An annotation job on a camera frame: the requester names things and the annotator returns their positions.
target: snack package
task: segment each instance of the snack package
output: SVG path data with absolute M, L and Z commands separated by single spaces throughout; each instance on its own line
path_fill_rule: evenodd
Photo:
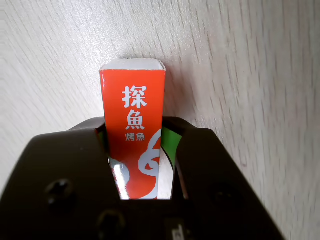
M 121 199 L 158 196 L 166 68 L 116 59 L 100 69 L 109 164 Z

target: wooden surface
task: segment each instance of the wooden surface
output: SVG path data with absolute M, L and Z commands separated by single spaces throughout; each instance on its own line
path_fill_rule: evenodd
M 319 0 L 5 0 L 0 189 L 33 136 L 103 116 L 103 64 L 157 58 L 164 115 L 212 129 L 285 237 L 317 239 L 319 16 Z

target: black device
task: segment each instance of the black device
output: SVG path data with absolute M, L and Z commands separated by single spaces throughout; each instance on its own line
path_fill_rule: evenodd
M 30 141 L 3 192 L 0 239 L 283 239 L 212 130 L 162 126 L 181 136 L 170 200 L 120 199 L 104 118 L 92 118 Z

